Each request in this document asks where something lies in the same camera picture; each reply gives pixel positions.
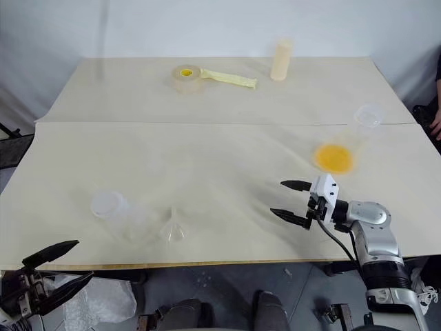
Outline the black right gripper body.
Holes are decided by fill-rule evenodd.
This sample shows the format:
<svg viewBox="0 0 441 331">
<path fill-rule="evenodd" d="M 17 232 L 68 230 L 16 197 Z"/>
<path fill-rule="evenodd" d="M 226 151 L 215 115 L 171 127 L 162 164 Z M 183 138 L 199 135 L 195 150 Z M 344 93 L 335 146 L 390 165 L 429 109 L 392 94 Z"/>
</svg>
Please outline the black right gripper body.
<svg viewBox="0 0 441 331">
<path fill-rule="evenodd" d="M 332 205 L 324 197 L 310 196 L 307 207 L 306 218 L 309 221 L 329 221 L 332 217 Z"/>
</svg>

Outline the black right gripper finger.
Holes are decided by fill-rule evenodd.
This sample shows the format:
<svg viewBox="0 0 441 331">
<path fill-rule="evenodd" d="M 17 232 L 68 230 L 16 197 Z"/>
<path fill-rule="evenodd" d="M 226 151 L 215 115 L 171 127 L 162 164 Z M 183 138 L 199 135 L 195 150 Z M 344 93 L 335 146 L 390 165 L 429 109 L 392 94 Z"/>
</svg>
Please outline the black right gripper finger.
<svg viewBox="0 0 441 331">
<path fill-rule="evenodd" d="M 285 180 L 281 181 L 280 184 L 299 192 L 309 192 L 312 186 L 311 182 L 301 180 Z"/>
<path fill-rule="evenodd" d="M 295 215 L 293 212 L 278 208 L 271 208 L 270 211 L 287 223 L 298 225 L 306 230 L 309 230 L 311 227 L 311 219 L 306 217 L 300 217 Z"/>
</svg>

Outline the bystander bare hand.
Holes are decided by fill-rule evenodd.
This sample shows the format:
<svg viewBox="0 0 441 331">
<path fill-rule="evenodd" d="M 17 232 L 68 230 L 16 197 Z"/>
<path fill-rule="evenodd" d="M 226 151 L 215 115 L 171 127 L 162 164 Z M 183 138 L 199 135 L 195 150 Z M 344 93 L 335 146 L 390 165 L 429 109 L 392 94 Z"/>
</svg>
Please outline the bystander bare hand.
<svg viewBox="0 0 441 331">
<path fill-rule="evenodd" d="M 437 141 L 441 140 L 441 109 L 439 109 L 434 117 L 433 122 L 430 125 L 431 136 Z"/>
</svg>

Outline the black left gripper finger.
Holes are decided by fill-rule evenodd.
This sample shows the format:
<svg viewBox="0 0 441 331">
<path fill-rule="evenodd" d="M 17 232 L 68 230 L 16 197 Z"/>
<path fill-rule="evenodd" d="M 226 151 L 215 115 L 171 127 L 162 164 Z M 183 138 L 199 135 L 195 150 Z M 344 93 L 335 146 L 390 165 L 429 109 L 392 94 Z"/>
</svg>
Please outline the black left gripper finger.
<svg viewBox="0 0 441 331">
<path fill-rule="evenodd" d="M 24 258 L 22 264 L 25 268 L 37 268 L 44 263 L 52 262 L 62 257 L 77 244 L 79 244 L 78 240 L 56 243 Z"/>
<path fill-rule="evenodd" d="M 48 297 L 40 301 L 37 314 L 44 316 L 72 299 L 90 282 L 93 276 L 93 272 L 84 274 L 54 290 Z"/>
</svg>

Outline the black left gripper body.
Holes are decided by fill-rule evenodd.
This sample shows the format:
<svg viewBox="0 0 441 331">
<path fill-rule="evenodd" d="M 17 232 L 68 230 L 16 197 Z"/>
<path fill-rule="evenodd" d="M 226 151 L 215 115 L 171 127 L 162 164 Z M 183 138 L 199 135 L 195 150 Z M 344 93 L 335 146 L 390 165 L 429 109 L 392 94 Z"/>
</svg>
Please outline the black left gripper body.
<svg viewBox="0 0 441 331">
<path fill-rule="evenodd" d="M 1 314 L 30 317 L 41 312 L 45 290 L 38 271 L 26 267 L 5 271 L 1 277 Z"/>
</svg>

